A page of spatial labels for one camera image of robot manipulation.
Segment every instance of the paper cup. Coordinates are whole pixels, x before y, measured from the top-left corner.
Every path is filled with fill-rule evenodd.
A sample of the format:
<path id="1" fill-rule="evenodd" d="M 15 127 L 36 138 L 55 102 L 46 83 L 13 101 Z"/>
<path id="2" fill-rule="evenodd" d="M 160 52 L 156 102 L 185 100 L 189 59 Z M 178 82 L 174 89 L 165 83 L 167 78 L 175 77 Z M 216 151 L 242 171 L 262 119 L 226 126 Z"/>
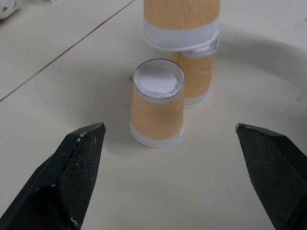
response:
<path id="1" fill-rule="evenodd" d="M 219 34 L 220 0 L 144 0 L 144 35 L 156 48 L 186 51 Z"/>
<path id="2" fill-rule="evenodd" d="M 171 60 L 179 64 L 185 72 L 186 108 L 200 105 L 208 95 L 218 43 L 216 39 L 209 46 L 172 54 Z"/>
<path id="3" fill-rule="evenodd" d="M 174 62 L 152 59 L 133 78 L 130 130 L 144 145 L 166 147 L 183 133 L 184 72 Z"/>

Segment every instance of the stacked cups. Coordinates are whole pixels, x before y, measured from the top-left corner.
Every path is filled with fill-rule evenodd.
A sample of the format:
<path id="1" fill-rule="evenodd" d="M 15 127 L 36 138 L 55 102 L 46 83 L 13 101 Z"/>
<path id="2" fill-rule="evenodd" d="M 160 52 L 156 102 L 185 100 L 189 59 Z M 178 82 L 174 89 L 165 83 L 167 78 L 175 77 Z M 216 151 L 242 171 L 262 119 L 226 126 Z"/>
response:
<path id="1" fill-rule="evenodd" d="M 141 143 L 165 147 L 183 133 L 183 109 L 208 94 L 218 47 L 220 0 L 144 0 L 144 35 L 172 61 L 141 64 L 133 78 L 130 129 Z"/>

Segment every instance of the white object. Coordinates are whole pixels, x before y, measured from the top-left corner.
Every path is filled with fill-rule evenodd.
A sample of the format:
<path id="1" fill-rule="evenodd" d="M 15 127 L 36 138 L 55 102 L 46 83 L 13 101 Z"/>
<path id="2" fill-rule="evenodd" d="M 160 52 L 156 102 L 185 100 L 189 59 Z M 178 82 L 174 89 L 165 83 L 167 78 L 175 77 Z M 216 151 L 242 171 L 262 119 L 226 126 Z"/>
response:
<path id="1" fill-rule="evenodd" d="M 21 7 L 21 0 L 0 0 L 0 19 L 7 18 Z"/>
<path id="2" fill-rule="evenodd" d="M 190 30 L 166 30 L 144 19 L 144 35 L 154 47 L 169 51 L 186 51 L 207 46 L 219 34 L 219 19 L 205 26 Z"/>

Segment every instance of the white table surface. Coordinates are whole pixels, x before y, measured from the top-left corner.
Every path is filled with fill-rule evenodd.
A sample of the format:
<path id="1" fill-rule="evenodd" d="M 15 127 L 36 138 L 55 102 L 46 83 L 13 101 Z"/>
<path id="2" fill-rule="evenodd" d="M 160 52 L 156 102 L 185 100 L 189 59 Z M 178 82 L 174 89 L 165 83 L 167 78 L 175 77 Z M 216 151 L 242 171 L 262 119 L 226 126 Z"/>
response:
<path id="1" fill-rule="evenodd" d="M 0 22 L 0 99 L 129 3 L 33 1 Z M 105 122 L 83 229 L 274 229 L 235 125 L 285 134 L 307 153 L 306 1 L 222 1 L 209 98 L 185 110 L 183 137 L 164 149 L 129 131 L 130 75 L 169 56 L 144 41 L 142 8 L 135 0 L 0 103 L 0 215 L 66 134 Z"/>

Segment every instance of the cup base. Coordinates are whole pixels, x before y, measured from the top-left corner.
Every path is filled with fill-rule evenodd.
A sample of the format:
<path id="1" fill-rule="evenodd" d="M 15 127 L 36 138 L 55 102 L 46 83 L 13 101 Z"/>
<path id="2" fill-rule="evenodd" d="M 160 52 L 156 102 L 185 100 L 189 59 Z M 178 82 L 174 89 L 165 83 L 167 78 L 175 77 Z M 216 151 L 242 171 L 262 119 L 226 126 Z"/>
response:
<path id="1" fill-rule="evenodd" d="M 153 148 L 164 148 L 164 147 L 174 144 L 176 141 L 180 139 L 180 137 L 183 134 L 183 125 L 181 129 L 174 136 L 168 139 L 163 139 L 163 140 L 156 140 L 156 139 L 145 137 L 138 130 L 136 130 L 132 121 L 130 121 L 130 131 L 131 131 L 131 134 L 134 136 L 134 138 L 138 142 L 142 143 L 143 145 L 153 147 Z"/>
<path id="2" fill-rule="evenodd" d="M 193 107 L 199 106 L 206 100 L 207 96 L 208 96 L 208 92 L 206 92 L 205 94 L 199 97 L 185 98 L 184 107 L 193 108 Z"/>

